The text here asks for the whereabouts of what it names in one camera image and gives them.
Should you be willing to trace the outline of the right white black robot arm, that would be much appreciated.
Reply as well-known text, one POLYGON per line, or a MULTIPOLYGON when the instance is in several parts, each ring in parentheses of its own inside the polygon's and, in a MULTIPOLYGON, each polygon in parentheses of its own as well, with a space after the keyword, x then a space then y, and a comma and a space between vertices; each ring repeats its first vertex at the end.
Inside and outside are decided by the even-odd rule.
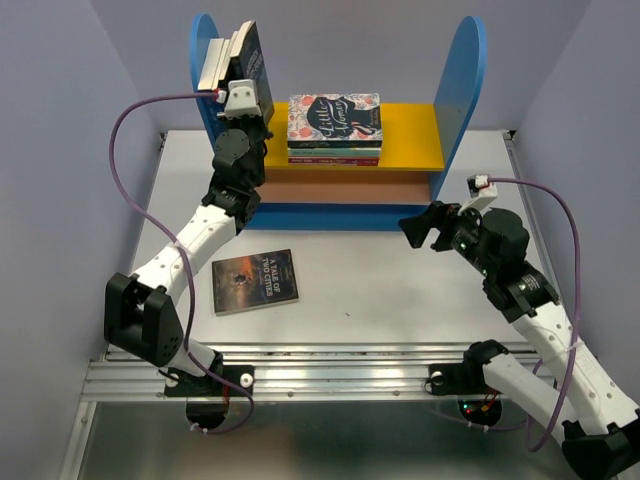
POLYGON ((492 306, 539 354, 559 387, 521 366, 495 340, 472 344, 462 362, 435 364, 435 395, 507 395, 539 423, 556 422, 553 439, 582 479, 611 479, 639 461, 639 406, 607 374, 584 342, 572 335, 559 296, 526 259, 529 233, 514 212, 487 213, 436 201, 399 227, 419 248, 438 231, 432 250, 460 254, 483 277, 492 306))

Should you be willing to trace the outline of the dark brown book underneath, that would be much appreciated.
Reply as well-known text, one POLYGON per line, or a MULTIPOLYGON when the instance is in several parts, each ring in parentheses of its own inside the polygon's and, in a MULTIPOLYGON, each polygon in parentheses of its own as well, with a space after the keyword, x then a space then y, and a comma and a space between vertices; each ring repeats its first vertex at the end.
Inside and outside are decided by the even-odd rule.
POLYGON ((213 312, 230 315, 299 300, 290 249, 212 262, 213 312))

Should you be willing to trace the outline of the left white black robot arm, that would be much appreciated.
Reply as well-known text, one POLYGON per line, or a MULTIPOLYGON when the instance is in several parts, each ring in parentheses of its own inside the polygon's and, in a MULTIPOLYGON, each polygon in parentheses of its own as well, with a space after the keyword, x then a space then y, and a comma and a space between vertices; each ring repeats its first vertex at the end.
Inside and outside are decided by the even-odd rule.
POLYGON ((175 304, 182 293, 195 292, 195 275, 254 216, 271 136, 256 116, 223 123, 209 189, 191 219, 152 260, 130 274, 115 274, 105 292, 106 341, 156 367, 188 374, 202 394, 221 386, 222 356, 191 339, 193 322, 180 321, 175 304))

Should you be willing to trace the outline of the Three Days To See book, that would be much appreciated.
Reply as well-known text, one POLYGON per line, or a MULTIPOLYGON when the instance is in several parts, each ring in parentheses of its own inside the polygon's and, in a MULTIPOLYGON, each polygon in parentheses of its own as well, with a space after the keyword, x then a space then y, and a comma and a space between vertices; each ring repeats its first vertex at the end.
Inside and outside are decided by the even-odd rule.
POLYGON ((227 82, 241 80, 244 78, 243 68, 240 60, 243 41, 244 35, 240 31, 236 31, 232 35, 232 42, 229 50, 229 65, 225 77, 225 80, 227 82))

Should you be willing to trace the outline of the Animal Farm book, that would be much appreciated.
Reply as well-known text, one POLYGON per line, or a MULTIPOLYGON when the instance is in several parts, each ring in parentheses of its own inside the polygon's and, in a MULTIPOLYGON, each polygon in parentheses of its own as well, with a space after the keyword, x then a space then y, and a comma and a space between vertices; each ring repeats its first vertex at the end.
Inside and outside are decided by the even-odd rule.
POLYGON ((218 65, 215 72, 213 88, 217 89, 220 87, 222 82, 226 78, 228 65, 230 61, 230 50, 231 50, 231 39, 225 39, 222 45, 222 50, 220 52, 220 57, 218 61, 218 65))

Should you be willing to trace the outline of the Nineteen Eighty-Four blue book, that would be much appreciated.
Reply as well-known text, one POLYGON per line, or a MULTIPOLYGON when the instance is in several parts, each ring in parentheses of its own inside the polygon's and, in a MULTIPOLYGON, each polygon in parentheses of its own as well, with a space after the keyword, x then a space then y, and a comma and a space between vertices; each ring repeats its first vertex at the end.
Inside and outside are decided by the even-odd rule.
POLYGON ((238 31, 244 35, 240 56, 244 74, 243 79, 251 79, 256 82, 259 105, 262 109, 265 124, 268 125, 275 108, 256 21, 249 20, 244 22, 238 31))

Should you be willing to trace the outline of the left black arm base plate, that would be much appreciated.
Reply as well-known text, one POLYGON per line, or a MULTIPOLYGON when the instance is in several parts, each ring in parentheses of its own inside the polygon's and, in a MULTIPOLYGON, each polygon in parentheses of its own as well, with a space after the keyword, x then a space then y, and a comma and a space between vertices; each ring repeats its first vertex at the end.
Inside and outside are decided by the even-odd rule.
MULTIPOLYGON (((237 387, 253 393, 255 369, 252 365, 227 365, 221 376, 237 387)), ((164 396, 168 398, 230 398, 242 397, 236 389, 221 384, 210 376, 196 377, 178 369, 169 368, 164 386, 164 396)))

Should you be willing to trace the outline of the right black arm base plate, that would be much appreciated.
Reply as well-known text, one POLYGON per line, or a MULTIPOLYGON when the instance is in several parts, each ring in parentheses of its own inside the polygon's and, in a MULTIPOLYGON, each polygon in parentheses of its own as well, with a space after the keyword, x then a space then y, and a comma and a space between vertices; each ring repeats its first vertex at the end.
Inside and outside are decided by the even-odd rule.
POLYGON ((516 384, 532 376, 530 370, 513 362, 510 357, 497 357, 485 363, 437 363, 427 366, 421 379, 422 389, 436 397, 472 396, 497 391, 507 395, 516 384))

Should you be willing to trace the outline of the Jane Eyre blue book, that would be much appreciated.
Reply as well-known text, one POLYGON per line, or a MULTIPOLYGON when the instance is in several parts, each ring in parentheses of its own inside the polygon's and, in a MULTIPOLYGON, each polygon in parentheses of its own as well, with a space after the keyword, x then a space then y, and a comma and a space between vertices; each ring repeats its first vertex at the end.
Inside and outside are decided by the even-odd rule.
POLYGON ((198 91, 211 91, 214 89, 213 83, 216 78, 216 69, 218 66, 220 52, 223 50, 223 46, 224 39, 213 38, 209 40, 199 82, 197 85, 198 91))

